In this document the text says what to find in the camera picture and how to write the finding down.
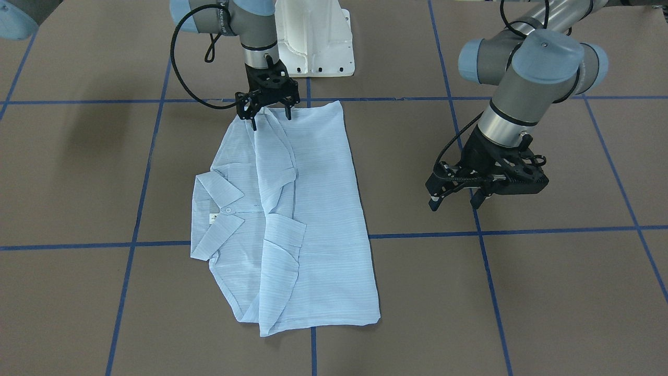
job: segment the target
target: folded shirt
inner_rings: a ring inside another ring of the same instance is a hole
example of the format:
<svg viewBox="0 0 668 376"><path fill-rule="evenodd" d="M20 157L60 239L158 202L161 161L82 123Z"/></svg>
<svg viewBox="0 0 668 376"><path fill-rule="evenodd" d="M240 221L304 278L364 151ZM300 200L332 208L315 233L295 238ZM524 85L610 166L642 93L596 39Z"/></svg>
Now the folded shirt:
<svg viewBox="0 0 668 376"><path fill-rule="evenodd" d="M192 197L191 257L260 336L380 318L339 102L236 117Z"/></svg>

